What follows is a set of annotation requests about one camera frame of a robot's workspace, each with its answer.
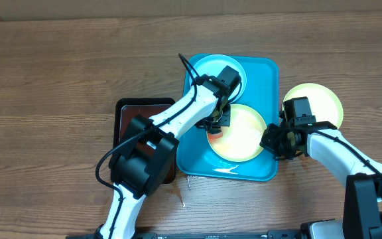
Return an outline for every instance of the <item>table surface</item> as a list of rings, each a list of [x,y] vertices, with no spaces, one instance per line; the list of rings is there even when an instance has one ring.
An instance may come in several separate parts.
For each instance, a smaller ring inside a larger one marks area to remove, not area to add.
[[[280,99],[297,84],[328,87],[344,136],[382,163],[382,12],[0,23],[0,238],[63,238],[105,222],[113,192],[94,170],[115,103],[179,99],[179,52],[270,58]],[[267,183],[190,178],[190,188],[180,172],[161,186],[139,230],[263,232],[343,212],[344,188],[311,159],[281,162]]]

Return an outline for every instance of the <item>yellow plate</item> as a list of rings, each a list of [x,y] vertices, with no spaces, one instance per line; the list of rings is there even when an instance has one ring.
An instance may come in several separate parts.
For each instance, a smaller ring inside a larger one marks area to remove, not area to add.
[[[221,127],[223,136],[209,139],[210,147],[222,158],[233,162],[244,162],[256,157],[266,123],[257,111],[241,104],[231,105],[231,124]]]
[[[330,89],[314,83],[300,84],[285,95],[284,101],[304,96],[309,99],[310,109],[317,122],[329,121],[337,128],[342,125],[343,106]]]

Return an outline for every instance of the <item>black cable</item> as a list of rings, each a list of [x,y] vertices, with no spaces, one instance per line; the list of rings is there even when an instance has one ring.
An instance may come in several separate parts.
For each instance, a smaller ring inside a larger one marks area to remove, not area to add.
[[[240,83],[239,83],[238,93],[237,93],[234,97],[232,97],[230,100],[228,100],[227,104],[231,104],[232,101],[234,101],[234,100],[236,99],[236,97],[239,95],[239,92],[241,91],[241,87],[242,87],[242,86],[243,86],[243,83],[240,82]]]
[[[115,190],[117,193],[119,193],[119,206],[117,207],[117,210],[116,210],[116,214],[113,218],[113,222],[111,223],[111,228],[110,228],[110,234],[109,234],[109,238],[108,239],[111,239],[111,237],[113,236],[113,231],[114,231],[114,225],[116,223],[116,219],[117,217],[119,216],[119,213],[120,213],[120,208],[121,208],[121,205],[123,203],[123,194],[122,192],[120,191],[119,188],[117,187],[114,187],[113,185],[109,184],[108,182],[104,181],[100,175],[99,175],[99,169],[101,168],[102,164],[104,163],[104,161],[110,156],[112,155],[113,153],[115,153],[117,150],[119,150],[120,148],[122,148],[124,145],[128,144],[129,142],[135,140],[136,138],[140,138],[150,132],[152,132],[153,130],[156,130],[162,126],[164,126],[165,124],[169,123],[171,120],[173,120],[174,118],[176,118],[177,116],[179,116],[180,114],[182,114],[186,109],[188,109],[192,103],[194,103],[196,101],[196,98],[197,98],[197,85],[195,83],[195,79],[194,79],[194,76],[192,75],[191,73],[191,70],[188,68],[188,66],[191,67],[191,69],[196,73],[197,77],[199,77],[200,75],[197,73],[196,69],[194,69],[194,67],[187,61],[187,59],[182,56],[181,54],[178,54],[179,55],[179,58],[181,59],[183,65],[185,66],[185,69],[186,71],[189,73],[191,79],[192,79],[192,85],[194,87],[194,95],[192,97],[192,99],[181,109],[179,110],[178,112],[176,112],[175,114],[173,114],[172,116],[170,116],[169,118],[165,119],[163,122],[161,122],[160,124],[158,125],[155,125],[154,127],[150,128],[150,129],[147,129],[145,131],[142,131],[141,133],[138,133],[137,135],[133,136],[133,137],[130,137],[129,139],[126,139],[124,142],[120,143],[118,146],[114,147],[113,149],[111,149],[110,151],[108,151],[97,163],[97,166],[95,167],[95,177],[97,178],[98,182],[100,182],[102,185],[106,186],[106,187],[109,187],[113,190]]]
[[[333,137],[331,135],[328,135],[327,133],[321,132],[319,130],[312,131],[313,133],[317,133],[319,135],[322,135],[324,137],[327,137],[328,139],[332,139],[335,142],[338,142],[339,144],[343,145],[346,149],[351,151],[366,167],[371,169],[378,177],[382,180],[382,173],[378,171],[371,163],[369,163],[368,160],[366,160],[362,155],[360,155],[352,146],[348,145],[347,143],[343,142],[342,140],[338,139],[337,137]]]

